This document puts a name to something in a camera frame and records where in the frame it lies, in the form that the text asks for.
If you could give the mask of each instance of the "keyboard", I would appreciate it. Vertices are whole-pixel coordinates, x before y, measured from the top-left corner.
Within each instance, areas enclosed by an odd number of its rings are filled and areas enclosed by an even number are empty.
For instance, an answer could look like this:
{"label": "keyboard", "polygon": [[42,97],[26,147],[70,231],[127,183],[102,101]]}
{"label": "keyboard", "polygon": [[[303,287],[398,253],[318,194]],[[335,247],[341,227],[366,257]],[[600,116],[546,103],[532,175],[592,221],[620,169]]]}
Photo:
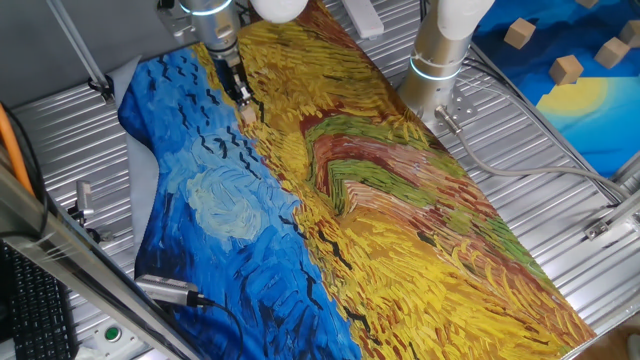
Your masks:
{"label": "keyboard", "polygon": [[77,346],[66,287],[9,245],[0,246],[16,360],[73,359]]}

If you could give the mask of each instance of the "metal table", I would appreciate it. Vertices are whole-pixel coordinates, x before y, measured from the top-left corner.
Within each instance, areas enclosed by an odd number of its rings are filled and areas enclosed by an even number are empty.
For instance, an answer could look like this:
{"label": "metal table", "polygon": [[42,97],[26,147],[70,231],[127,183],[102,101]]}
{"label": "metal table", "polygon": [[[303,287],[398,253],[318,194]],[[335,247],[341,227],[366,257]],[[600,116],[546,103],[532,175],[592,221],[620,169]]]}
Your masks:
{"label": "metal table", "polygon": [[[418,1],[374,0],[385,26],[385,33],[375,40],[358,39],[339,0],[325,3],[391,84],[399,85],[420,22]],[[472,55],[486,60],[479,51]],[[493,82],[470,68],[464,69],[461,76],[481,86]],[[461,125],[485,162],[505,169],[554,165],[589,168],[546,120],[525,114],[504,96],[466,84],[461,84],[460,90],[478,110],[475,118]],[[115,109],[83,85],[15,112],[36,144],[52,197],[69,207],[75,201],[75,181],[92,183],[96,213],[87,226],[113,232],[114,240],[101,246],[122,271],[132,276],[136,254],[127,149]],[[445,126],[432,127],[560,292],[597,333],[627,317],[626,311],[640,300],[640,235],[631,226],[619,227],[596,241],[585,241],[584,235],[588,225],[611,211],[607,207],[612,204],[610,194],[575,175],[491,176],[476,167]],[[82,343],[108,316],[76,293],[69,296]]]}

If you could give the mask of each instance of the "blue painted surface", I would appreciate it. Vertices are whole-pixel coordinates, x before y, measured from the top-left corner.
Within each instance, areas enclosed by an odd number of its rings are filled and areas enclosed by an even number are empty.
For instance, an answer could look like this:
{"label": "blue painted surface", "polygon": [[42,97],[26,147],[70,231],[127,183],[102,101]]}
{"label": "blue painted surface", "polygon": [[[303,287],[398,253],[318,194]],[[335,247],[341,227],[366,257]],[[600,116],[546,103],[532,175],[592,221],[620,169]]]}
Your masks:
{"label": "blue painted surface", "polygon": [[[160,170],[136,276],[192,282],[228,307],[242,324],[245,359],[360,358],[303,234],[286,224],[299,200],[240,134],[193,52],[140,64],[119,117]],[[224,312],[174,311],[212,358],[236,358],[238,332]]]}
{"label": "blue painted surface", "polygon": [[[574,0],[496,0],[481,21],[474,41],[533,104],[555,86],[548,73],[555,59],[562,56],[576,56],[584,67],[582,77],[630,77],[637,81],[640,49],[632,49],[610,70],[593,59],[604,43],[618,36],[627,21],[639,18],[634,10],[640,11],[640,5],[635,2],[600,0],[592,9],[586,9]],[[531,40],[521,50],[503,40],[509,26],[519,17],[536,25]],[[625,101],[640,102],[640,93],[632,95],[626,96]],[[625,106],[619,102],[615,107]],[[574,118],[570,133],[564,132],[568,119],[557,122],[551,114],[544,115],[603,176],[613,175],[640,151],[640,141],[621,145],[626,138],[599,137],[600,133],[611,132],[610,129],[639,136],[640,121],[630,120],[637,120],[637,112],[599,111],[589,117]]]}

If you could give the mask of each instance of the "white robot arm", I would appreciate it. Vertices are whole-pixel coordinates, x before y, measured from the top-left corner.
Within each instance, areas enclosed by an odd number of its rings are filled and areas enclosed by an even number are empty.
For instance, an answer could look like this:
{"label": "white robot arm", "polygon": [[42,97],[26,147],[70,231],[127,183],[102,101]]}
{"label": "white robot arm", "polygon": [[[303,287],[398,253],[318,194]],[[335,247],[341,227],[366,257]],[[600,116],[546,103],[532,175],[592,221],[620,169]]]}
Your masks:
{"label": "white robot arm", "polygon": [[[295,19],[307,1],[252,0],[252,4],[263,19],[284,23]],[[253,91],[238,52],[240,18],[234,0],[160,0],[157,11],[178,41],[184,41],[184,35],[192,32],[204,43],[225,92],[239,108],[246,107]]]}
{"label": "white robot arm", "polygon": [[471,36],[494,0],[432,0],[420,25],[399,93],[423,121],[452,103],[452,90]]}

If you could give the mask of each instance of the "blue painted fabric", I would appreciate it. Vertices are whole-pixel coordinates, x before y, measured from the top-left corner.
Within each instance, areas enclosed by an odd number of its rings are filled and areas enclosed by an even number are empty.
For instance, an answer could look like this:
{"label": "blue painted fabric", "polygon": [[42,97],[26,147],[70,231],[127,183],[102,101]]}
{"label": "blue painted fabric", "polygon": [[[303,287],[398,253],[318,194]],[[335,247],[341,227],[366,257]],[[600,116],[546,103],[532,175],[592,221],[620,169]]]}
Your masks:
{"label": "blue painted fabric", "polygon": [[[136,276],[189,281],[226,306],[241,322],[244,359],[360,358],[293,220],[299,200],[240,134],[193,51],[140,64],[118,115],[160,171]],[[238,331],[223,311],[174,312],[206,354],[237,357]]]}

